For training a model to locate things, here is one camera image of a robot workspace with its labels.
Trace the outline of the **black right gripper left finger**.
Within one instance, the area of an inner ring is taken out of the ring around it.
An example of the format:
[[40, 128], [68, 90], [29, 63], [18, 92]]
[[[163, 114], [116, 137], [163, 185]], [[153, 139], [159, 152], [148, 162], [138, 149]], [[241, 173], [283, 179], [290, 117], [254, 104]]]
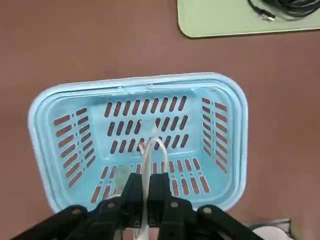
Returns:
[[115, 240], [126, 228], [142, 226], [141, 174], [131, 173], [120, 196], [102, 200], [89, 211], [72, 205], [14, 237], [16, 240]]

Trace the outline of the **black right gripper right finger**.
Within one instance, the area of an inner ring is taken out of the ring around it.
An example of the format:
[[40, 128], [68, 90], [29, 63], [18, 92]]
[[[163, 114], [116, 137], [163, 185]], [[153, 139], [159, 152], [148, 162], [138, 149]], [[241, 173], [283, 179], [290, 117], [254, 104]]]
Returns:
[[167, 173], [150, 176], [147, 221], [151, 228], [159, 228], [159, 240], [261, 239], [215, 205], [194, 210], [190, 201], [172, 196]]

